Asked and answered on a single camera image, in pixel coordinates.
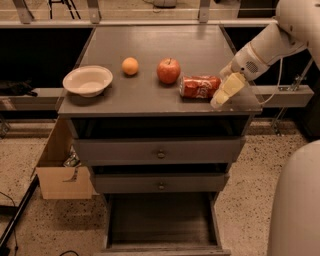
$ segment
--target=open drawer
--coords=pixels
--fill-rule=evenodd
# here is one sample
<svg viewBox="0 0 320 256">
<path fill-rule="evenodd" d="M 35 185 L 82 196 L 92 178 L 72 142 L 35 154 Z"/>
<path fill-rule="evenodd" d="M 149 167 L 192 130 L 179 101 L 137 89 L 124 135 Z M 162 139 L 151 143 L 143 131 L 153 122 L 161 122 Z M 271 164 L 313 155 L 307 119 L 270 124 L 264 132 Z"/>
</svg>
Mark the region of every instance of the open drawer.
<svg viewBox="0 0 320 256">
<path fill-rule="evenodd" d="M 65 120 L 58 119 L 36 166 L 44 199 L 90 199 L 93 187 L 87 167 L 64 167 L 72 136 Z"/>
<path fill-rule="evenodd" d="M 117 194 L 106 198 L 109 221 L 102 255 L 215 255 L 223 249 L 217 193 Z"/>
</svg>

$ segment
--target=speckled floor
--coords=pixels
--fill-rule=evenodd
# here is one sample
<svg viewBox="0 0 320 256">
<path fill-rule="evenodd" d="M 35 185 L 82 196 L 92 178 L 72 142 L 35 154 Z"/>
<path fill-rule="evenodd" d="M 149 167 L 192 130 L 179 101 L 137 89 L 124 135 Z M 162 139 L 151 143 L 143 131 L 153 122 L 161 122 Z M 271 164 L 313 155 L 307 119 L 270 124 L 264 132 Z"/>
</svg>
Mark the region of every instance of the speckled floor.
<svg viewBox="0 0 320 256">
<path fill-rule="evenodd" d="M 18 203 L 52 123 L 12 126 L 0 141 L 0 188 Z M 231 178 L 215 204 L 222 245 L 234 256 L 266 255 L 279 173 L 290 155 L 307 143 L 294 123 L 283 122 L 280 128 L 282 136 L 276 136 L 269 122 L 252 123 L 246 144 L 230 170 Z M 1 202 L 11 203 L 2 197 Z M 37 189 L 16 228 L 17 255 L 58 256 L 74 250 L 91 256 L 100 252 L 106 214 L 101 196 L 92 200 L 43 200 Z M 6 220 L 0 217 L 1 230 Z M 14 245 L 12 236 L 8 246 L 12 249 Z"/>
</svg>

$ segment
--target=drawer front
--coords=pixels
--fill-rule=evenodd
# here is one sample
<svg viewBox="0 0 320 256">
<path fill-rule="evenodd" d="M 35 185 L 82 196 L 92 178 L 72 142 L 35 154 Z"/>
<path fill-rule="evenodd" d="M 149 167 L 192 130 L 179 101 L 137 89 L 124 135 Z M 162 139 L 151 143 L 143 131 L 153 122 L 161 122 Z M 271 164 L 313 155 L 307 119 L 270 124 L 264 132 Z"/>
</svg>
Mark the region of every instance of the drawer front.
<svg viewBox="0 0 320 256">
<path fill-rule="evenodd" d="M 96 175 L 93 178 L 97 193 L 165 193 L 222 191 L 228 174 L 190 176 L 119 176 Z"/>
<path fill-rule="evenodd" d="M 235 162 L 242 139 L 227 140 L 75 140 L 82 163 L 99 165 L 230 163 Z"/>
</svg>

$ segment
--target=drawer handle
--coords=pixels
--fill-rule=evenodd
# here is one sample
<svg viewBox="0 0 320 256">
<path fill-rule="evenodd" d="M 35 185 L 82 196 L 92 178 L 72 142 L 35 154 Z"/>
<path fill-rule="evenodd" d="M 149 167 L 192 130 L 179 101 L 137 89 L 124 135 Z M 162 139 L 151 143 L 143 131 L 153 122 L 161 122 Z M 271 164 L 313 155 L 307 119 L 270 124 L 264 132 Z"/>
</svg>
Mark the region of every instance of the drawer handle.
<svg viewBox="0 0 320 256">
<path fill-rule="evenodd" d="M 162 149 L 160 149 L 160 150 L 158 151 L 158 158 L 159 158 L 159 159 L 163 159 L 163 158 L 165 158 L 165 157 L 166 157 L 165 152 L 164 152 Z"/>
<path fill-rule="evenodd" d="M 159 185 L 158 185 L 158 189 L 159 190 L 164 190 L 165 189 L 164 183 L 160 182 Z"/>
</svg>

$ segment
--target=apple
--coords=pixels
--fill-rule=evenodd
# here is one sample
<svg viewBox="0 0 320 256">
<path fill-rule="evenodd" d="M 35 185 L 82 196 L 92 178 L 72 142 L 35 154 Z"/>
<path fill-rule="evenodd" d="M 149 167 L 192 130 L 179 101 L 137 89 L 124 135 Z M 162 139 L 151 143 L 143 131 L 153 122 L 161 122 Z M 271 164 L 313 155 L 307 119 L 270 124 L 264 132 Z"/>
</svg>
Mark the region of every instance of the apple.
<svg viewBox="0 0 320 256">
<path fill-rule="evenodd" d="M 164 84 L 173 84 L 177 81 L 181 72 L 180 64 L 176 59 L 162 59 L 157 67 L 159 80 Z"/>
</svg>

